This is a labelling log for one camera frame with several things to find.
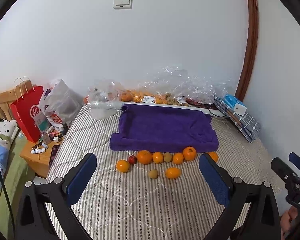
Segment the green cloth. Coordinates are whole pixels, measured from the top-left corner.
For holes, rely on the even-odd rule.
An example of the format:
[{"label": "green cloth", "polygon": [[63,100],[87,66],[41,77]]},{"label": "green cloth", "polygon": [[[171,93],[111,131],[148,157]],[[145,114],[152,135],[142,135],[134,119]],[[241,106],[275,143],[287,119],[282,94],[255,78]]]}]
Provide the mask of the green cloth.
[{"label": "green cloth", "polygon": [[[19,156],[27,142],[25,136],[22,138],[19,138],[18,135],[16,136],[16,139],[10,148],[7,166],[8,172],[6,172],[4,178],[4,184],[11,203],[14,220],[16,220],[19,201],[25,183],[28,180],[33,180],[35,176],[34,171],[28,166],[26,161]],[[1,191],[0,194],[0,231],[5,238],[12,238],[10,214],[3,191]]]}]

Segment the purple towel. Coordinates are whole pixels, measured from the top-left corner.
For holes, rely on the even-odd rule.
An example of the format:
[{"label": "purple towel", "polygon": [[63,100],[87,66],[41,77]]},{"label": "purple towel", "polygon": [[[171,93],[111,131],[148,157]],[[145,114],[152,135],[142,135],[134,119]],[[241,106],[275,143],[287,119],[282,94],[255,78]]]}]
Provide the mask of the purple towel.
[{"label": "purple towel", "polygon": [[204,153],[218,149],[211,116],[198,110],[125,104],[119,133],[110,138],[114,151],[182,152],[188,146]]}]

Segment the tissue box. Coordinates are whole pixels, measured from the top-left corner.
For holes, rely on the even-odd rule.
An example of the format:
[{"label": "tissue box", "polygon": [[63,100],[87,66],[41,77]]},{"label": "tissue box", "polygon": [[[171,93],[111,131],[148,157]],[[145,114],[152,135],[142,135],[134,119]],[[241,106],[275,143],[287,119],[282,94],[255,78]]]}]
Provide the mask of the tissue box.
[{"label": "tissue box", "polygon": [[226,94],[224,97],[225,103],[232,108],[239,115],[244,115],[246,113],[246,106],[236,97]]}]

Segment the red apple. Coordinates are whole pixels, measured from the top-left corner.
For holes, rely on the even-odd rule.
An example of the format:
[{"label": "red apple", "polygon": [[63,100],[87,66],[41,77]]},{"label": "red apple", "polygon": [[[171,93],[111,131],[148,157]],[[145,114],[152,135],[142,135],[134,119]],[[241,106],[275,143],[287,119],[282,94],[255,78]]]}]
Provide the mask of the red apple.
[{"label": "red apple", "polygon": [[136,164],[137,163],[137,157],[135,157],[134,155],[129,156],[128,163]]}]

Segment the phone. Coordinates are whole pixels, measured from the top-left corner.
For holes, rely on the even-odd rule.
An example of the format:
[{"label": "phone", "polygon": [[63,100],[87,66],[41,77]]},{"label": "phone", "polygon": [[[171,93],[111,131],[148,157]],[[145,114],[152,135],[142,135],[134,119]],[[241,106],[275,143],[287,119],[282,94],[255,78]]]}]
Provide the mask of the phone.
[{"label": "phone", "polygon": [[59,150],[60,144],[54,145],[51,149],[51,155],[50,155],[50,161],[49,161],[49,168],[51,168],[52,162],[54,160],[54,157],[56,156],[58,150]]}]

